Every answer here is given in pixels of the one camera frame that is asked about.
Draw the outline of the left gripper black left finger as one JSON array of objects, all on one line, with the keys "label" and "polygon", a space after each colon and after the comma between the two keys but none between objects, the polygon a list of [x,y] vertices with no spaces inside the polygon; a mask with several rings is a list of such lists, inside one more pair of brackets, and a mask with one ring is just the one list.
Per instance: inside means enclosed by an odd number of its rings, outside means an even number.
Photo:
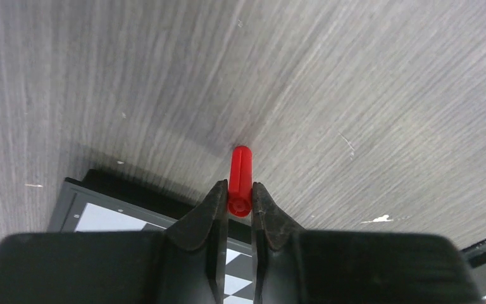
[{"label": "left gripper black left finger", "polygon": [[14,234],[0,303],[221,303],[228,182],[163,231]]}]

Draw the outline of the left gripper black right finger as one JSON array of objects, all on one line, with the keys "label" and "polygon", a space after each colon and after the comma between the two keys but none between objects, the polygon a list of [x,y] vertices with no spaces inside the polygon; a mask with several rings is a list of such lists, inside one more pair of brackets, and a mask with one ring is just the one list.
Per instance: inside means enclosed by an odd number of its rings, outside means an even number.
[{"label": "left gripper black right finger", "polygon": [[303,228],[252,187],[255,303],[481,303],[458,249],[432,234]]}]

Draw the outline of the red marker cap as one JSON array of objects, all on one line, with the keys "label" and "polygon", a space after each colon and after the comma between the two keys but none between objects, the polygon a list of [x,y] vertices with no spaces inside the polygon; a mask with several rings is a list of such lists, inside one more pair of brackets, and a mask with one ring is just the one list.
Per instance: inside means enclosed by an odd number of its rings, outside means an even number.
[{"label": "red marker cap", "polygon": [[246,146],[237,146],[232,153],[227,208],[239,218],[252,210],[252,151]]}]

